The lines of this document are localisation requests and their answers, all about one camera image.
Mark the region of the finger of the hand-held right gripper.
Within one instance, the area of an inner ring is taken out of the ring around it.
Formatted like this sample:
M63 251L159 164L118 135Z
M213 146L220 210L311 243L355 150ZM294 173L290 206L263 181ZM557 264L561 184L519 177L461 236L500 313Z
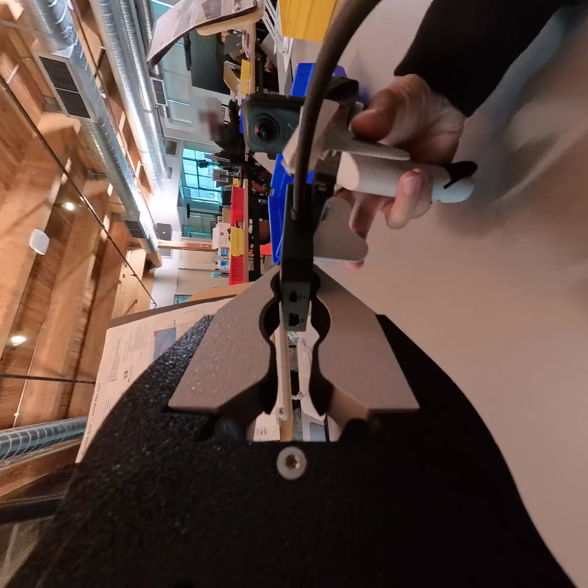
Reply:
M341 107L332 100L324 100L320 108L318 121L313 131L311 154L307 170L312 171L316 164L329 154L346 151L352 142L352 133L348 128L349 107ZM295 171L298 164L300 148L298 126L282 151L282 165L286 171Z
M318 217L313 235L314 261L363 262L367 242L349 226L352 208L342 198L329 198Z

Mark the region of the person's right hand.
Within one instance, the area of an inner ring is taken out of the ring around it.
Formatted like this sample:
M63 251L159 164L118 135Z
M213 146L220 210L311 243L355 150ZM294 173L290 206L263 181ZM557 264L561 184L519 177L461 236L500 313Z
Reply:
M465 116L423 79L406 75L377 92L352 119L350 130L365 141L407 151L418 163L441 165L452 162L465 121ZM352 207L351 230L366 239L379 212L390 229L404 228L422 217L431 207L432 179L424 169L415 168L401 176L394 198L344 189L337 196Z

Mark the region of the person's right forearm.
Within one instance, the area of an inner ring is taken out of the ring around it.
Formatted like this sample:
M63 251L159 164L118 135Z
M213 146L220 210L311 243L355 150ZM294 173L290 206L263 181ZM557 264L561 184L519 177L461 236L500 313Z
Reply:
M395 77L415 75L469 117L554 14L574 1L432 1Z

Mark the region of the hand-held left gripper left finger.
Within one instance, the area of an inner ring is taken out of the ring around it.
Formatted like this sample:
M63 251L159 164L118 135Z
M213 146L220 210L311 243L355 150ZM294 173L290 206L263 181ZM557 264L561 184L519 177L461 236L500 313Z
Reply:
M257 417L277 399L280 326L276 266L216 313L168 406L181 413Z

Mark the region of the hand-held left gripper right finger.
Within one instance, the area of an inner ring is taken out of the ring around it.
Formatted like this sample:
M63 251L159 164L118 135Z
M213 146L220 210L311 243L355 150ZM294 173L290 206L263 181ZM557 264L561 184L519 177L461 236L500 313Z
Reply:
M412 413L419 404L376 314L322 270L314 271L309 394L335 422Z

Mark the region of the silver ventilation duct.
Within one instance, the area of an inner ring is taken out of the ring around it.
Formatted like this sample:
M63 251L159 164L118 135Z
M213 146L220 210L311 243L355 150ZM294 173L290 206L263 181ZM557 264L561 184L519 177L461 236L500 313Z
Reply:
M134 1L90 1L152 193L167 180L164 137Z
M121 201L132 237L150 252L158 238L148 208L127 163L104 99L77 36L66 1L22 1L40 42L33 55L62 112L81 121L91 148Z
M1 461L83 437L87 417L74 417L1 430Z

